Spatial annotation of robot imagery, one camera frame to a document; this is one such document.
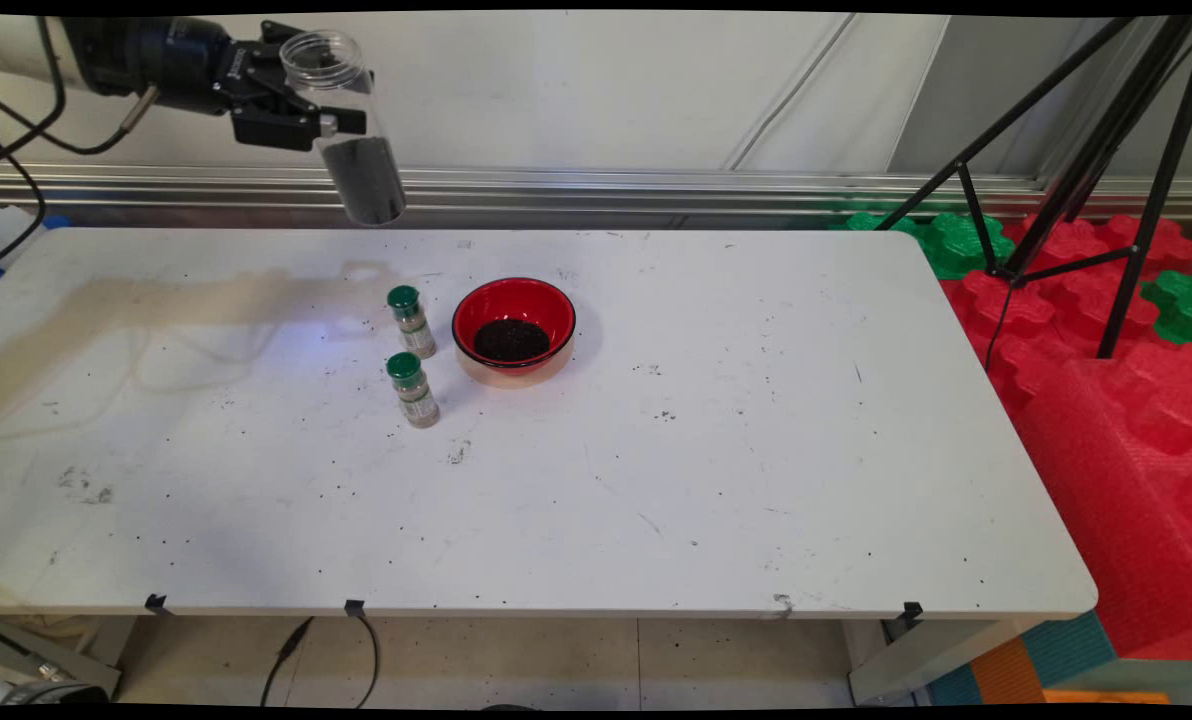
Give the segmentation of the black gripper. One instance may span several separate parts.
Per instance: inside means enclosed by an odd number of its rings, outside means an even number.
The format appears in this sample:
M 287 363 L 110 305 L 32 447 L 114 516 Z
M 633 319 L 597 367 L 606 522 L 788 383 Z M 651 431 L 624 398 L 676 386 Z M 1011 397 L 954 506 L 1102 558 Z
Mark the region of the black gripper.
M 262 97 L 247 77 L 248 46 L 221 24 L 195 17 L 64 17 L 77 77 L 99 97 L 142 95 L 160 101 L 231 101 L 232 137 L 241 145 L 309 153 L 319 139 L 367 135 L 366 108 L 318 106 L 294 97 Z M 262 61 L 304 29 L 259 23 Z

